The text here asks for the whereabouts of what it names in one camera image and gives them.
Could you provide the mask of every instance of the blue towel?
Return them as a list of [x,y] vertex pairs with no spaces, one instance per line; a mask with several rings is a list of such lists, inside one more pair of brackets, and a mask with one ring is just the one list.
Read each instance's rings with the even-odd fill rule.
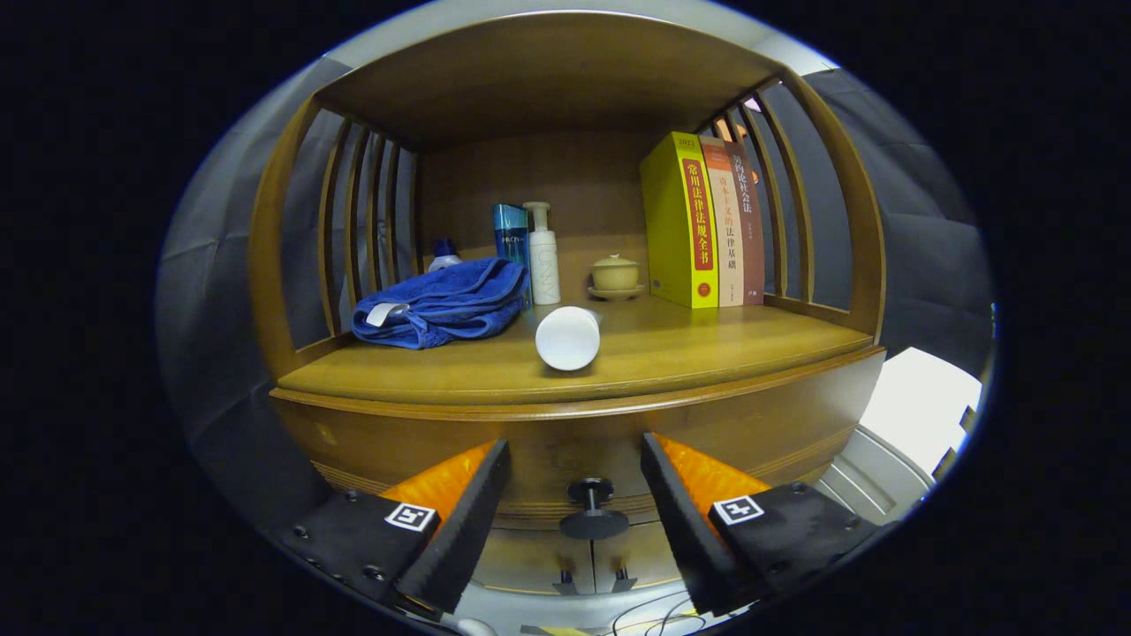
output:
[[[452,340],[493,336],[521,311],[530,275],[502,258],[469,260],[414,276],[366,296],[354,308],[353,333],[365,342],[430,349]],[[386,317],[380,327],[365,321],[383,302],[408,309]]]

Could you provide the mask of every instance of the wooden cabinet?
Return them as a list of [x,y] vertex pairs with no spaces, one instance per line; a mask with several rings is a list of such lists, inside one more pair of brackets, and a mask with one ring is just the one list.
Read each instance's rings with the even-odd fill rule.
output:
[[[621,303],[588,299],[587,265],[597,258],[620,252],[639,260],[647,276],[639,161],[651,146],[671,130],[709,129],[720,115],[722,132],[737,132],[724,113],[746,113],[745,101],[777,83],[810,115],[840,181],[853,252],[848,310],[811,302],[812,267],[802,267],[798,281],[776,273],[778,293],[757,307],[691,310],[647,294]],[[305,131],[323,111],[343,120],[326,157],[319,229],[330,337],[300,344],[287,324],[282,215]],[[351,135],[353,127],[363,135]],[[765,178],[796,198],[803,189],[786,134],[775,129],[774,140],[786,174]],[[395,161],[364,161],[366,153],[386,156],[388,145],[396,151],[389,157],[400,148],[415,154],[407,191],[396,189],[396,179],[379,178],[396,174]],[[365,165],[374,171],[370,192],[360,190]],[[336,200],[333,184],[340,178],[349,187]],[[398,226],[395,203],[405,197],[413,214],[407,226]],[[454,238],[465,259],[493,256],[491,205],[529,199],[553,205],[563,303],[604,316],[601,352],[589,367],[559,372],[538,359],[534,330],[554,307],[525,311],[497,337],[425,351],[361,343],[343,330],[331,299],[336,277],[344,276],[353,302],[382,280],[375,270],[368,277],[359,272],[357,232],[369,233],[370,267],[397,263],[397,237],[408,238],[412,253],[402,261],[407,267],[387,272],[403,280],[425,269],[423,253],[439,237]],[[766,213],[780,264],[782,210],[770,200]],[[340,206],[347,215],[346,267],[335,273],[329,234]],[[798,225],[808,229],[805,206],[797,212]],[[380,240],[379,223],[386,229]],[[801,246],[808,263],[811,246]],[[594,570],[588,545],[581,559],[576,542],[556,533],[558,521],[577,509],[567,487],[584,476],[611,479],[616,493],[607,507],[634,524],[623,538],[597,542],[595,551],[615,559],[654,544],[666,549],[639,471],[645,431],[770,484],[813,479],[847,442],[883,359],[877,346],[882,230],[867,175],[831,110],[775,60],[639,17],[546,12],[489,20],[375,60],[319,89],[295,113],[264,172],[249,258],[257,333],[277,384],[275,405],[331,484],[380,493],[467,448],[509,441],[513,475],[476,574],[499,587],[553,592],[546,585],[562,560],[578,568],[575,579],[588,575],[596,591],[611,587],[606,579],[614,570]],[[666,562],[659,558],[636,571],[658,583],[671,574]],[[502,583],[507,573],[512,585]]]

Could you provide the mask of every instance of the blue bottle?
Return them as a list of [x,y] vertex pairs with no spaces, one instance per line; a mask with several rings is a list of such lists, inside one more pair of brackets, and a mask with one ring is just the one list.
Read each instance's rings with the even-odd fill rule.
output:
[[[495,222],[495,252],[499,258],[519,263],[529,270],[530,252],[527,246],[529,226],[526,221],[526,209],[507,204],[495,204],[492,212]],[[527,290],[526,295],[526,306],[529,307],[529,290]]]

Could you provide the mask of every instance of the white bottle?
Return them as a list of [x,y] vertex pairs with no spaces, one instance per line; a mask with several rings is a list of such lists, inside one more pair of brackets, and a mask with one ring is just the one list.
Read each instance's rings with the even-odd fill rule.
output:
[[550,204],[527,201],[523,204],[534,217],[534,231],[527,241],[530,246],[530,289],[534,304],[555,304],[562,301],[561,283],[558,280],[558,239],[546,229],[546,213]]

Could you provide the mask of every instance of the vertical wooden rail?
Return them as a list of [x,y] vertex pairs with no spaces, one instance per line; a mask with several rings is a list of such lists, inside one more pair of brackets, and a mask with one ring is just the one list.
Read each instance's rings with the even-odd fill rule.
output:
[[354,144],[349,164],[349,189],[346,190],[346,287],[349,290],[351,309],[361,300],[361,274],[357,270],[357,242],[354,233],[357,230],[357,195],[361,190],[362,164],[365,160],[365,146],[369,143],[369,129],[362,128]]
[[338,170],[346,152],[346,137],[353,126],[348,119],[342,120],[338,135],[330,148],[330,157],[326,162],[326,174],[322,177],[322,199],[318,206],[318,227],[321,240],[318,242],[318,267],[321,272],[322,312],[326,313],[326,326],[331,336],[342,333],[342,319],[338,316],[338,301],[330,298],[334,292],[334,198],[338,183]]
[[388,178],[385,180],[385,251],[389,255],[389,283],[400,281],[397,265],[397,167],[400,163],[400,144],[389,145]]
[[734,141],[737,138],[737,131],[733,135],[731,134],[731,128],[727,124],[729,118],[718,118],[711,122],[711,129],[715,130],[715,137],[724,141]]
[[373,177],[372,183],[370,183],[369,191],[365,192],[365,232],[366,241],[365,249],[366,256],[369,257],[369,274],[370,274],[370,289],[369,293],[374,293],[377,290],[382,287],[381,285],[381,263],[378,259],[379,252],[377,250],[378,231],[377,231],[377,215],[374,209],[377,208],[377,190],[381,184],[381,164],[385,162],[385,136],[377,136],[377,145],[373,147]]
[[413,276],[424,273],[424,252],[421,248],[421,224],[420,210],[416,209],[416,188],[421,180],[421,155],[416,153],[413,161],[413,177],[408,181],[408,222],[413,229],[412,240],[408,241],[409,259],[413,264]]
[[264,167],[251,212],[248,237],[251,315],[267,369],[276,379],[302,364],[295,355],[283,289],[283,207],[299,147],[320,110],[310,97],[287,122]]
[[840,126],[832,109],[792,69],[783,70],[782,83],[793,93],[817,128],[821,141],[829,152],[829,158],[832,160],[832,167],[845,198],[848,235],[852,239],[852,300],[848,315],[838,324],[873,334],[873,342],[878,343],[880,326],[883,324],[887,269],[883,226],[880,223],[880,208],[875,203],[872,181],[867,178],[867,172],[848,132]]
[[777,141],[778,151],[782,154],[782,163],[785,164],[786,177],[789,178],[789,194],[793,196],[794,218],[797,223],[797,259],[801,264],[797,281],[798,299],[802,302],[813,300],[813,225],[809,214],[809,201],[805,198],[805,181],[801,175],[801,166],[797,164],[797,156],[793,152],[793,145],[785,135],[782,120],[774,114],[762,96],[756,95],[758,105],[762,109],[766,123]]
[[[769,203],[770,208],[770,230],[774,237],[774,293],[784,296],[789,283],[787,272],[788,260],[786,258],[785,215],[782,212],[782,196],[778,194],[778,182],[774,174],[774,164],[770,163],[766,140],[762,138],[761,130],[758,129],[758,122],[750,114],[745,103],[739,104],[739,115],[745,124],[746,134],[750,135],[753,141],[758,161],[762,164],[762,178],[766,181],[766,200]],[[732,121],[731,127],[734,128],[735,122]]]

